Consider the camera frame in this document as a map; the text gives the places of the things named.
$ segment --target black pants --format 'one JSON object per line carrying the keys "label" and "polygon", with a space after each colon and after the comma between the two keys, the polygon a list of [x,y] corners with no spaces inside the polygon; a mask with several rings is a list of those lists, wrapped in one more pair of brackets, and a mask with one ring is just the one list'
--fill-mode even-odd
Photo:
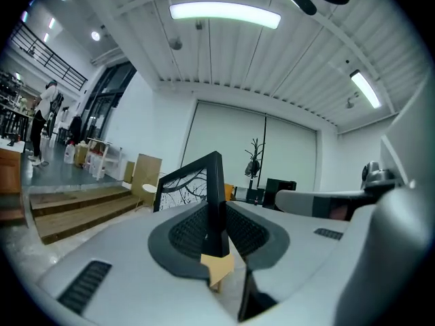
{"label": "black pants", "polygon": [[42,118],[41,111],[38,110],[33,118],[32,131],[30,133],[30,140],[33,144],[33,155],[38,157],[41,154],[39,145],[41,144],[41,132],[46,121]]}

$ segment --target black railing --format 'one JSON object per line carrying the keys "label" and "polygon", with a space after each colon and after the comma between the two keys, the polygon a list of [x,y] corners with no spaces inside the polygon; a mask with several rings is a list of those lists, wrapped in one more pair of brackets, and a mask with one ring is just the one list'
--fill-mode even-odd
{"label": "black railing", "polygon": [[20,22],[15,26],[10,40],[34,60],[74,88],[81,90],[84,83],[88,81],[81,73],[54,53],[24,23]]}

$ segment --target staircase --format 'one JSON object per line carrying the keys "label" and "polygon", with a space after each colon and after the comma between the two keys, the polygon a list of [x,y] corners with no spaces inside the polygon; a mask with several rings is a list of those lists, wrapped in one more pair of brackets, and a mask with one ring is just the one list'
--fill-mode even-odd
{"label": "staircase", "polygon": [[51,244],[83,232],[142,204],[138,197],[122,187],[104,187],[88,191],[31,194],[30,203],[39,236]]}

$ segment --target black vent grille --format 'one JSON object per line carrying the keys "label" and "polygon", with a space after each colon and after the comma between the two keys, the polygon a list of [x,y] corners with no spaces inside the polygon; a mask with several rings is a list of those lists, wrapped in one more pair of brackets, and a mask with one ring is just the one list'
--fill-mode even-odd
{"label": "black vent grille", "polygon": [[269,237],[266,228],[229,206],[226,207],[226,231],[243,258],[266,244]]}
{"label": "black vent grille", "polygon": [[169,241],[172,246],[197,261],[201,259],[203,241],[207,235],[207,207],[206,204],[169,231]]}
{"label": "black vent grille", "polygon": [[331,238],[335,240],[340,240],[343,236],[341,232],[335,232],[332,230],[328,230],[326,228],[317,228],[314,233],[319,234],[320,236],[325,236],[326,238]]}
{"label": "black vent grille", "polygon": [[77,314],[83,313],[110,268],[111,264],[105,262],[90,262],[62,293],[58,301]]}

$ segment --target white shirt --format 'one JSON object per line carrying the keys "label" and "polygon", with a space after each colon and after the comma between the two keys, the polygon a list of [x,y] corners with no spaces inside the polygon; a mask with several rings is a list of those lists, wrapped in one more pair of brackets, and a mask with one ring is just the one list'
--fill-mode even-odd
{"label": "white shirt", "polygon": [[50,113],[51,102],[56,98],[56,96],[57,86],[48,87],[40,95],[41,101],[39,102],[38,106],[36,106],[35,112],[38,112],[38,110],[40,110],[41,115],[45,121],[48,119],[48,114]]}

